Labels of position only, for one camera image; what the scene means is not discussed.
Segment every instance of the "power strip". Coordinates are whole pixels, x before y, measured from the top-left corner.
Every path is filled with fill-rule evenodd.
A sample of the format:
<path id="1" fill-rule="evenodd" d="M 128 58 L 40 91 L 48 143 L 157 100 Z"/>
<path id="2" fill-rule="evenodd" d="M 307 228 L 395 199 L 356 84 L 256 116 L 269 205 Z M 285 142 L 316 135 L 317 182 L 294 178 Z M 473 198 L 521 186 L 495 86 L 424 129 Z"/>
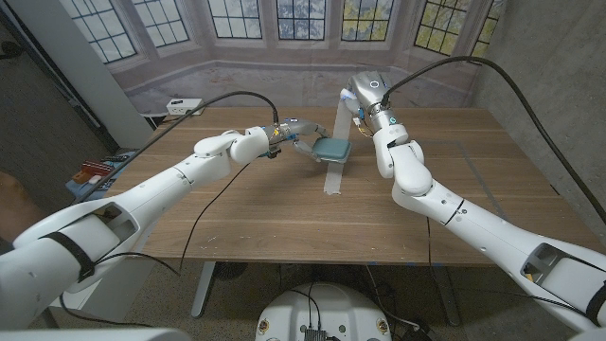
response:
<path id="1" fill-rule="evenodd" d="M 193 109 L 202 103 L 202 99 L 171 99 L 167 104 L 169 115 L 182 116 L 185 115 L 187 110 Z M 202 109 L 193 113 L 193 115 L 199 115 L 202 113 Z"/>

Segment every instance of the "metal table leg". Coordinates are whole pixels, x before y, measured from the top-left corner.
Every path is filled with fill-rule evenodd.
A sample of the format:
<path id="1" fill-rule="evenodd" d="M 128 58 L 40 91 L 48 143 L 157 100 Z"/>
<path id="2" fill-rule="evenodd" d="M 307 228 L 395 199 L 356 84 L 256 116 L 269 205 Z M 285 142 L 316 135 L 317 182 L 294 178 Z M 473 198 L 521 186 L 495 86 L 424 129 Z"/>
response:
<path id="1" fill-rule="evenodd" d="M 451 326 L 459 326 L 461 324 L 461 317 L 458 314 L 455 290 L 451 283 L 451 277 L 448 275 L 448 269 L 445 266 L 436 266 L 434 267 L 434 273 L 436 274 L 437 288 L 442 300 L 444 313 L 446 313 L 446 319 Z"/>
<path id="2" fill-rule="evenodd" d="M 191 315 L 195 318 L 201 317 L 205 311 L 206 300 L 210 294 L 210 281 L 212 280 L 212 272 L 215 270 L 215 261 L 205 261 L 202 267 L 202 274 L 198 281 L 198 289 L 196 297 L 193 299 L 191 307 Z"/>

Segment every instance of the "window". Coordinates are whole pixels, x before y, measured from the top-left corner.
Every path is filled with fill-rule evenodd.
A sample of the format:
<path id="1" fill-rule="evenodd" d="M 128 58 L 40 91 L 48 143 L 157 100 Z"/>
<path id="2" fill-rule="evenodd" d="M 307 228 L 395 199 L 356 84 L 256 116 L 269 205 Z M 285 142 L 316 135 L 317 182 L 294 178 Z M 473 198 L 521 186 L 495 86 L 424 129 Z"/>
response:
<path id="1" fill-rule="evenodd" d="M 346 0 L 342 41 L 384 41 L 393 0 Z"/>
<path id="2" fill-rule="evenodd" d="M 484 55 L 486 54 L 486 50 L 489 48 L 490 37 L 492 37 L 492 33 L 494 32 L 496 23 L 499 21 L 499 16 L 501 15 L 502 7 L 503 0 L 492 1 L 492 5 L 490 6 L 489 10 L 489 15 L 488 17 L 486 17 L 486 21 L 484 21 L 484 25 L 482 26 L 482 30 L 480 31 L 480 36 L 477 38 L 475 46 L 473 47 L 472 56 L 484 57 Z"/>
<path id="3" fill-rule="evenodd" d="M 325 0 L 277 0 L 281 40 L 324 40 Z"/>
<path id="4" fill-rule="evenodd" d="M 415 45 L 450 56 L 471 0 L 428 0 Z"/>
<path id="5" fill-rule="evenodd" d="M 61 3 L 103 63 L 136 54 L 109 0 L 61 0 Z"/>
<path id="6" fill-rule="evenodd" d="M 261 39 L 257 0 L 208 0 L 217 38 Z"/>
<path id="7" fill-rule="evenodd" d="M 156 47 L 189 40 L 175 0 L 133 0 Z"/>

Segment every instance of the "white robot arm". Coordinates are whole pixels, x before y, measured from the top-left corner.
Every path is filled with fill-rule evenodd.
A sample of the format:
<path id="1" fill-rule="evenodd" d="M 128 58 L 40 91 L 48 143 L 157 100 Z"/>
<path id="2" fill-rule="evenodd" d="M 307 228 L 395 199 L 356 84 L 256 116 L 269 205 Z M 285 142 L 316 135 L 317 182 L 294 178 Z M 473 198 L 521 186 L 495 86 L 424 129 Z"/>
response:
<path id="1" fill-rule="evenodd" d="M 395 177 L 394 201 L 443 224 L 494 261 L 528 294 L 576 309 L 538 300 L 569 327 L 587 331 L 606 326 L 606 256 L 525 231 L 433 179 L 423 164 L 420 145 L 407 142 L 404 126 L 388 105 L 381 105 L 389 87 L 379 73 L 363 72 L 349 79 L 341 99 L 353 115 L 370 117 L 379 172 L 384 178 Z"/>
<path id="2" fill-rule="evenodd" d="M 319 133 L 306 120 L 228 131 L 203 139 L 194 154 L 122 194 L 63 209 L 30 227 L 0 256 L 0 330 L 23 329 L 57 296 L 98 281 L 130 251 L 145 230 L 194 188 L 225 177 L 229 158 L 241 165 L 275 157 L 280 144 Z"/>

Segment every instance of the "sponge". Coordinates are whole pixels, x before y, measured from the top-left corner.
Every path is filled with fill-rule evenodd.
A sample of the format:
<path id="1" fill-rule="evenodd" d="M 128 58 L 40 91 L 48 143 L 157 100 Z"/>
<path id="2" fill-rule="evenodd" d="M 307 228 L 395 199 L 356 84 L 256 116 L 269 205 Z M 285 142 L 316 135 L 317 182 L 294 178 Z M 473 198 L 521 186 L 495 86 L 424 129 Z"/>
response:
<path id="1" fill-rule="evenodd" d="M 315 140 L 312 150 L 322 161 L 344 164 L 351 152 L 351 143 L 339 138 L 320 137 Z"/>

